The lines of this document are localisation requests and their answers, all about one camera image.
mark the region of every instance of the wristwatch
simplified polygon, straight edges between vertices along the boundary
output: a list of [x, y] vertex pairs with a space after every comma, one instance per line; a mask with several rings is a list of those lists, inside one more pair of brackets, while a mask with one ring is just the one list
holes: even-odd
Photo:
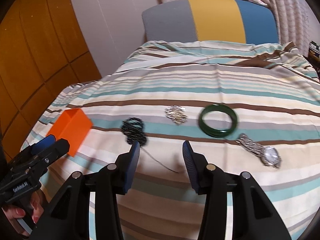
[[281, 157], [276, 148], [272, 146], [263, 147], [261, 144], [250, 140], [244, 133], [240, 134], [236, 142], [241, 144], [248, 152], [259, 157], [264, 165], [273, 166], [276, 169], [280, 168]]

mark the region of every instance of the wall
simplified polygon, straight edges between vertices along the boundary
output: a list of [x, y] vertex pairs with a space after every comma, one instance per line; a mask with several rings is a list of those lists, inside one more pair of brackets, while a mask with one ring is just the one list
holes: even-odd
[[112, 74], [145, 42], [141, 14], [160, 0], [71, 0], [102, 76]]
[[13, 158], [66, 86], [101, 78], [70, 0], [16, 0], [0, 24], [0, 119]]

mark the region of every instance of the black cord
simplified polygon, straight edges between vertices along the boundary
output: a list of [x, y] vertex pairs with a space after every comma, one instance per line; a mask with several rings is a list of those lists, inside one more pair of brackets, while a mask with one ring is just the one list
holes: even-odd
[[173, 171], [175, 173], [179, 173], [177, 171], [174, 171], [164, 164], [162, 164], [160, 161], [156, 160], [146, 149], [142, 148], [147, 142], [147, 136], [143, 132], [144, 129], [144, 123], [140, 118], [137, 117], [130, 117], [129, 119], [123, 121], [123, 125], [121, 127], [121, 131], [124, 135], [127, 136], [127, 143], [132, 144], [135, 140], [140, 143], [141, 149], [147, 153], [151, 159], [159, 163], [161, 166], [165, 167], [169, 171]]

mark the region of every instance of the watch face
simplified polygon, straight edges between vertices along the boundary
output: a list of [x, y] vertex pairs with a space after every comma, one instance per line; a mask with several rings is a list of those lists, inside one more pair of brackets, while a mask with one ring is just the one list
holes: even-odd
[[263, 151], [263, 155], [261, 156], [261, 158], [266, 165], [270, 165], [270, 166], [280, 165], [281, 158], [279, 157], [279, 154], [274, 147], [271, 147], [271, 146], [265, 147], [265, 150]]

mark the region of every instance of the black beaded bracelet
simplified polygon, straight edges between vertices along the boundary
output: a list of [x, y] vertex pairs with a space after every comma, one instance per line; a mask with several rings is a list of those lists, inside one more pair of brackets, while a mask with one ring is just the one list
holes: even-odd
[[127, 136], [127, 143], [132, 144], [134, 141], [138, 141], [141, 147], [147, 143], [147, 136], [143, 132], [143, 129], [143, 121], [136, 117], [123, 121], [121, 127], [122, 133]]

